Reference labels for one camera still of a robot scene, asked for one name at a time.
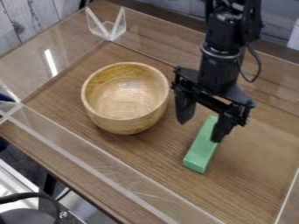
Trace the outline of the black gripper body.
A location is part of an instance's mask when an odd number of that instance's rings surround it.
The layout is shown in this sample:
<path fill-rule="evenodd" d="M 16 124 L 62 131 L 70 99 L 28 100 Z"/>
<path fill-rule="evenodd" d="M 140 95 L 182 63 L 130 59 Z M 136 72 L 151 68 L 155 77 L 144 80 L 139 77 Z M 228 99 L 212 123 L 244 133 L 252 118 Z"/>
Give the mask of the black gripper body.
<path fill-rule="evenodd" d="M 192 94 L 196 103 L 219 115 L 230 112 L 236 117 L 238 125 L 244 126 L 255 107 L 238 85 L 244 48 L 240 47 L 234 53 L 216 52 L 206 45 L 200 49 L 200 68 L 195 70 L 178 66 L 174 69 L 172 91 L 179 88 Z"/>

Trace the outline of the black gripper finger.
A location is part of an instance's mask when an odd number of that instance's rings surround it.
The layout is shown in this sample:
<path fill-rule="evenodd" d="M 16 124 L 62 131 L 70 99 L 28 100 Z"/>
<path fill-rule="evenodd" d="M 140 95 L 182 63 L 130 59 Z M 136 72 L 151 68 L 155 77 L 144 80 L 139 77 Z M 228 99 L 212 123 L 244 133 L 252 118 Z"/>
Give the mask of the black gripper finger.
<path fill-rule="evenodd" d="M 230 113 L 224 112 L 219 115 L 219 120 L 215 123 L 212 132 L 211 132 L 211 141 L 219 143 L 224 136 L 230 134 L 234 127 L 238 125 L 236 117 Z"/>
<path fill-rule="evenodd" d="M 196 109 L 196 99 L 192 94 L 176 88 L 175 91 L 175 111 L 180 124 L 186 124 L 194 117 Z"/>

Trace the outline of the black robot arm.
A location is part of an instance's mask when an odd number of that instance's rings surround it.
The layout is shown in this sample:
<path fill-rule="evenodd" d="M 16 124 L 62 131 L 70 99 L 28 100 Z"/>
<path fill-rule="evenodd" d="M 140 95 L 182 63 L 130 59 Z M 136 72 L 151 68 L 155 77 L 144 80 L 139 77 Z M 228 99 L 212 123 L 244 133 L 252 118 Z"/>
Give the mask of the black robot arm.
<path fill-rule="evenodd" d="M 219 114 L 210 140 L 222 141 L 234 127 L 246 125 L 255 107 L 238 86 L 247 53 L 256 55 L 252 42 L 263 29 L 262 0 L 206 0 L 206 38 L 200 44 L 200 68 L 174 69 L 175 109 L 179 123 L 187 123 L 200 104 Z"/>

